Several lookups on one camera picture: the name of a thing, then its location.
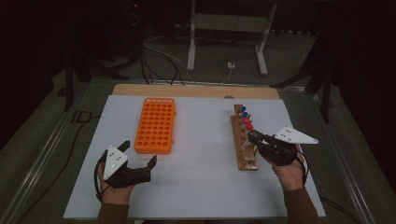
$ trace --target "wooden base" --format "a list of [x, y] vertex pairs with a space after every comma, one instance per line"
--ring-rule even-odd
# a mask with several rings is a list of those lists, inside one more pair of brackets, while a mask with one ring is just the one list
[[257, 171], [259, 165], [256, 162], [257, 151], [254, 150], [254, 145], [250, 144], [245, 149], [242, 148], [242, 145], [247, 141], [247, 137], [244, 135], [244, 130], [242, 128], [241, 116], [238, 115], [242, 105], [234, 105], [233, 108], [235, 115], [231, 116], [231, 124], [233, 125], [233, 141], [238, 169], [240, 171]]

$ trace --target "human hand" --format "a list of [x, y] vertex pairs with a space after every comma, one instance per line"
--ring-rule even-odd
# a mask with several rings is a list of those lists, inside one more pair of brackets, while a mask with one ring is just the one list
[[[304, 162], [304, 158], [301, 153], [297, 153], [297, 157]], [[277, 166], [271, 161], [268, 162], [272, 165], [272, 169], [279, 179], [280, 185], [284, 191], [292, 191], [304, 187], [303, 167], [299, 162], [297, 162], [297, 160], [293, 161], [290, 165], [285, 166]]]
[[134, 185], [128, 186], [122, 189], [114, 189], [110, 187], [103, 179], [103, 173], [105, 171], [104, 164], [99, 165], [98, 173], [100, 180], [100, 190], [102, 193], [102, 203], [114, 203], [114, 204], [129, 204], [129, 198], [131, 196]]

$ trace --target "sleeve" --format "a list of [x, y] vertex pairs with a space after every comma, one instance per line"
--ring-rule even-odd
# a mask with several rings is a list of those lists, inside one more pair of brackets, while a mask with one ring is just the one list
[[305, 188], [284, 191], [289, 224], [324, 224]]
[[98, 224], [125, 224], [128, 219], [129, 205], [102, 203], [97, 219]]

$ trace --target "test tube rack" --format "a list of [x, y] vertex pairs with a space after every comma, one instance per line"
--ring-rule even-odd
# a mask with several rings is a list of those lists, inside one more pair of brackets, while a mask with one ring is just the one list
[[134, 149], [142, 154], [169, 154], [173, 143], [176, 103], [172, 98], [146, 98], [140, 115]]
[[250, 144], [248, 147], [242, 148], [242, 145], [248, 140], [248, 138], [242, 125], [242, 116], [240, 115], [241, 110], [242, 105], [233, 105], [234, 115], [231, 115], [233, 141], [235, 144], [238, 170], [257, 171], [259, 169], [259, 165], [256, 161], [257, 150], [255, 150], [254, 144]]

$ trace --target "white table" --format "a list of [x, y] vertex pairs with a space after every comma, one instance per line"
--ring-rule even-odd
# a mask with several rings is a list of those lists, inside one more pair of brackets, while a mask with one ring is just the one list
[[[131, 140], [129, 167], [146, 166], [152, 155], [136, 154], [134, 136], [146, 96], [109, 96], [92, 139], [64, 218], [96, 218], [93, 169], [109, 145]], [[270, 165], [258, 159], [259, 171], [240, 172], [233, 146], [233, 104], [247, 107], [255, 129], [276, 133], [292, 126], [282, 100], [176, 99], [174, 144], [159, 155], [151, 182], [135, 187], [129, 217], [134, 219], [217, 219], [285, 217], [283, 193]], [[325, 216], [311, 175], [309, 195]]]

